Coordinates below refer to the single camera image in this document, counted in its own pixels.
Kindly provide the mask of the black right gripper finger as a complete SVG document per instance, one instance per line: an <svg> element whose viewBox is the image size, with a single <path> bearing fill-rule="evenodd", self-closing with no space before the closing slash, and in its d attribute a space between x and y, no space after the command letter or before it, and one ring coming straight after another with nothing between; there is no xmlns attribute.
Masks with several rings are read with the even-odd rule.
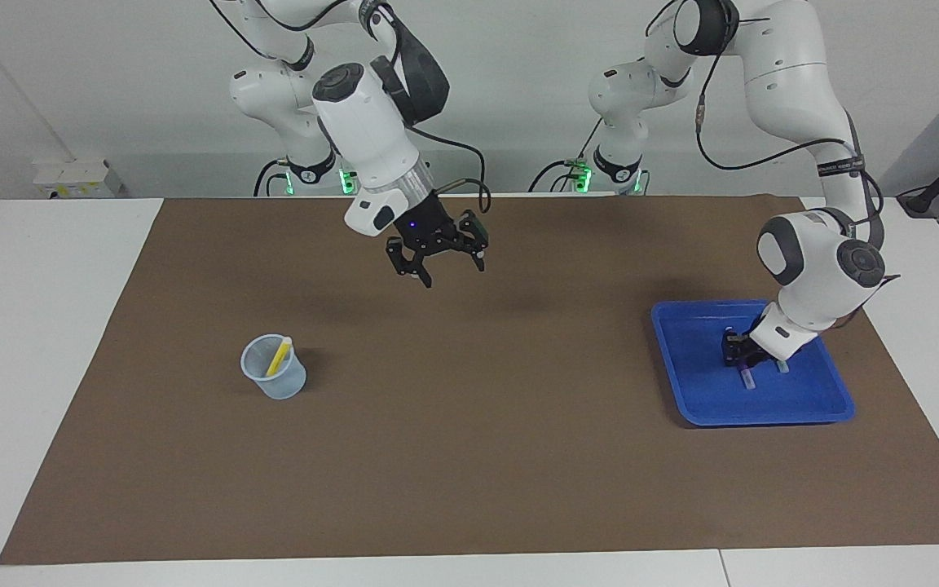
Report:
<svg viewBox="0 0 939 587"><path fill-rule="evenodd" d="M456 249L470 256L480 272L485 271L485 252L489 246L488 231L473 210L466 210L456 220Z"/></svg>
<svg viewBox="0 0 939 587"><path fill-rule="evenodd" d="M425 258L429 256L428 245L414 245L411 250L411 257L405 255L406 246L402 238L388 238L386 241L386 253L391 264L394 265L396 274L406 277L414 277L420 280L426 289L432 289L433 279L425 268Z"/></svg>

